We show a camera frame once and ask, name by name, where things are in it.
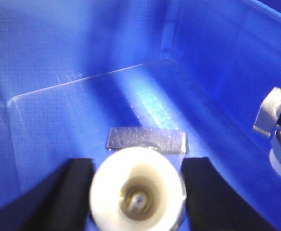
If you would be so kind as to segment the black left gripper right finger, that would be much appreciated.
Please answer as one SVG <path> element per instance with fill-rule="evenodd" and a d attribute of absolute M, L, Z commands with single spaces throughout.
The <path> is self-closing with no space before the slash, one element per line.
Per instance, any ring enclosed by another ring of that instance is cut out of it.
<path fill-rule="evenodd" d="M 193 231 L 274 231 L 218 173 L 209 158 L 185 158 L 181 172 Z"/>

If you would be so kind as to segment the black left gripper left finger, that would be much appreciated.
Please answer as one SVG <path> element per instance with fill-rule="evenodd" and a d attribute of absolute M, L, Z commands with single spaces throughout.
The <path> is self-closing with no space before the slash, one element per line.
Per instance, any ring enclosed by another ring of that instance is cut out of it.
<path fill-rule="evenodd" d="M 83 231 L 94 175 L 90 158 L 70 158 L 46 179 L 0 209 L 0 231 Z"/>

